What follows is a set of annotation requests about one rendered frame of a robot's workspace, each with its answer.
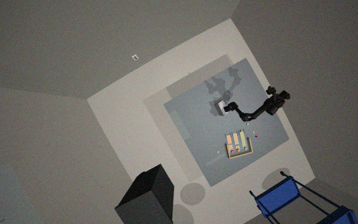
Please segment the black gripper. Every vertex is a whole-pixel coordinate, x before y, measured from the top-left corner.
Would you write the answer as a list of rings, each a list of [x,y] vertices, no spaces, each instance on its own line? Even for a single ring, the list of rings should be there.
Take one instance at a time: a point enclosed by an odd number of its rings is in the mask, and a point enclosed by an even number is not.
[[[279,94],[276,94],[276,89],[274,87],[271,88],[271,86],[268,86],[268,89],[266,90],[266,93],[268,95],[272,94],[270,97],[272,99],[272,102],[275,106],[280,106],[285,103],[284,99],[279,96]]]

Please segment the orange flat strip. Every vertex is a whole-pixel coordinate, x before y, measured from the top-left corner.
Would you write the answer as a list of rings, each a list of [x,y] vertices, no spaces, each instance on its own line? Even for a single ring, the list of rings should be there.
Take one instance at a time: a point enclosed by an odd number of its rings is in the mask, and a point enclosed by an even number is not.
[[[231,136],[230,136],[230,135],[226,135],[226,138],[227,138],[227,143],[228,143],[228,145],[229,145],[229,144],[232,144]]]

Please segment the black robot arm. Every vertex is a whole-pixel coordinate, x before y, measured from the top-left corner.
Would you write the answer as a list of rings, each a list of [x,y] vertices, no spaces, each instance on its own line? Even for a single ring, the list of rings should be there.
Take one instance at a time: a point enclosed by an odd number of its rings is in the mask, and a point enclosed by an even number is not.
[[[283,99],[290,99],[290,94],[288,94],[286,91],[282,91],[279,94],[280,97],[282,97]],[[263,106],[259,107],[259,109],[257,109],[254,113],[243,113],[239,110],[238,105],[235,102],[231,102],[228,104],[228,106],[224,107],[225,112],[228,111],[234,111],[236,110],[237,113],[239,114],[240,118],[243,121],[251,121],[253,119],[256,119],[259,115],[261,115],[264,111],[266,111],[268,114],[270,115],[274,115],[276,113],[276,111],[278,111],[279,108],[281,108],[284,104],[280,105],[280,106],[275,106],[272,102],[271,98],[268,98],[265,100],[265,102],[263,103]],[[250,118],[248,118],[250,117]]]

